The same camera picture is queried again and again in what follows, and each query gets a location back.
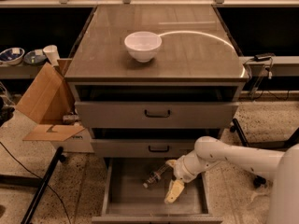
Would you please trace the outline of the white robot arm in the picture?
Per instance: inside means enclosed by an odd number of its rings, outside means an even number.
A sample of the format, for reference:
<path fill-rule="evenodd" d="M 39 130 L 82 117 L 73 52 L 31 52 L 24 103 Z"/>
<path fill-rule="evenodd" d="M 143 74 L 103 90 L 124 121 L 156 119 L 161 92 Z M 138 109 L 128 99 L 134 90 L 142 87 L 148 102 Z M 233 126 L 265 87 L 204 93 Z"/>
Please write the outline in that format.
<path fill-rule="evenodd" d="M 175 179 L 165 196 L 173 203 L 186 183 L 211 169 L 221 161 L 230 162 L 273 183 L 266 224 L 299 224 L 299 145 L 285 151 L 239 147 L 203 136 L 196 140 L 193 150 L 167 162 Z"/>

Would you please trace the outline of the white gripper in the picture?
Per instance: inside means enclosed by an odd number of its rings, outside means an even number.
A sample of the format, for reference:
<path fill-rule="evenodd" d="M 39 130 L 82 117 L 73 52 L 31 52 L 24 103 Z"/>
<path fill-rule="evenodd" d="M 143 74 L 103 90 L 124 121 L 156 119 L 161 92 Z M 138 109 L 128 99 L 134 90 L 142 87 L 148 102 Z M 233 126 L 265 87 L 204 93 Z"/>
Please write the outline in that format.
<path fill-rule="evenodd" d="M 206 169 L 206 161 L 200 158 L 194 151 L 183 155 L 177 160 L 165 162 L 173 168 L 174 177 L 169 184 L 168 192 L 164 198 L 166 204 L 173 203 L 184 190 L 184 183 L 192 182 L 200 173 Z"/>

